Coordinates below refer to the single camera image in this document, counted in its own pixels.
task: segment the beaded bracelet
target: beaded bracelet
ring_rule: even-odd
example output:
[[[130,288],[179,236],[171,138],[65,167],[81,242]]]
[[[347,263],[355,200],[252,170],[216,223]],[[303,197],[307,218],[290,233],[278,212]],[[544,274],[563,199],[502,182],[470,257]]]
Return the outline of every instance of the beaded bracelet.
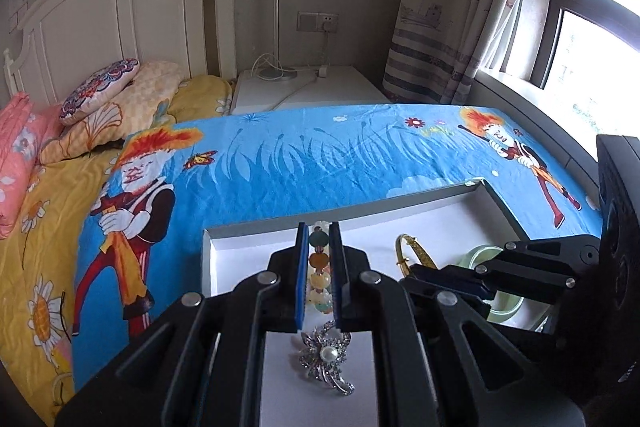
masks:
[[[329,266],[329,236],[322,230],[319,223],[314,225],[314,231],[309,235],[309,245],[314,251],[309,255],[309,275],[307,301],[316,310],[324,314],[334,311],[334,303],[329,291],[331,286],[331,267]]]

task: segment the cartoon character print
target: cartoon character print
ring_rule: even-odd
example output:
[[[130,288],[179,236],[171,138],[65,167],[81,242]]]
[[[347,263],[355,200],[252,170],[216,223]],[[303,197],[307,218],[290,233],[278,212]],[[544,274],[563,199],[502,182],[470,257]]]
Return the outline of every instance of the cartoon character print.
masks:
[[[98,224],[105,241],[76,288],[73,335],[80,333],[82,305],[89,288],[108,266],[116,272],[129,338],[149,326],[148,312],[154,305],[146,286],[150,252],[164,239],[175,204],[174,186],[160,174],[178,149],[191,147],[200,139],[202,133],[195,128],[157,127],[125,144],[113,168],[121,171],[122,190],[109,196],[105,184],[91,208],[92,216],[101,214]]]
[[[487,142],[501,158],[516,160],[524,167],[531,169],[540,184],[546,202],[554,214],[554,226],[556,229],[559,229],[564,223],[564,214],[549,193],[547,184],[554,187],[569,200],[576,210],[582,209],[580,203],[549,173],[547,165],[542,158],[530,146],[511,136],[505,129],[502,118],[472,107],[463,107],[460,110],[460,116],[465,125],[459,125],[458,127]]]

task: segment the white box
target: white box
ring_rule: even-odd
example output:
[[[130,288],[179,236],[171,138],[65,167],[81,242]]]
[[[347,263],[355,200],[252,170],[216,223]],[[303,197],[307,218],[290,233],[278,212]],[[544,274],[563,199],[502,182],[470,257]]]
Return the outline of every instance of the white box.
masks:
[[[202,293],[231,291],[246,277],[266,269],[271,253],[292,247],[298,223],[340,221],[342,243],[364,250],[371,268],[401,279],[395,240],[401,233],[415,236],[438,267],[457,264],[479,245],[504,245],[528,237],[513,215],[484,181],[453,185],[374,203],[304,216],[267,219],[207,229],[202,257]],[[412,256],[409,248],[405,253]],[[506,325],[532,328],[547,305],[525,301]],[[333,318],[307,305],[303,330],[311,331]],[[378,421],[376,380],[370,333],[354,333],[342,365],[345,380],[355,386],[340,396],[322,383],[306,378],[298,363],[300,335],[267,333],[260,406],[261,427],[302,425],[374,426]]]

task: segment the wall socket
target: wall socket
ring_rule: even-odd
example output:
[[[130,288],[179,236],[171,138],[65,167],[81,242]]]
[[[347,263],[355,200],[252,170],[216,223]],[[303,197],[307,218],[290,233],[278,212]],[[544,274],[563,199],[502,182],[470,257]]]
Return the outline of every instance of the wall socket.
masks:
[[[299,32],[331,32],[338,31],[337,13],[298,12]]]

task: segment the bolt head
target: bolt head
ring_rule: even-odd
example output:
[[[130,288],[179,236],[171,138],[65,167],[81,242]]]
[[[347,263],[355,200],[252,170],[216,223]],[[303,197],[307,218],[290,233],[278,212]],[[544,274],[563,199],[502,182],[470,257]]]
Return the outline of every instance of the bolt head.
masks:
[[[436,299],[443,306],[455,306],[458,304],[458,297],[456,297],[456,294],[446,290],[438,293]]]
[[[193,308],[202,302],[202,295],[197,292],[187,292],[180,298],[180,302],[187,308]]]
[[[378,284],[382,281],[382,276],[373,270],[367,270],[360,274],[360,280],[365,284]]]
[[[276,282],[278,280],[278,276],[274,274],[274,272],[264,271],[258,273],[257,279],[260,284],[267,286]]]

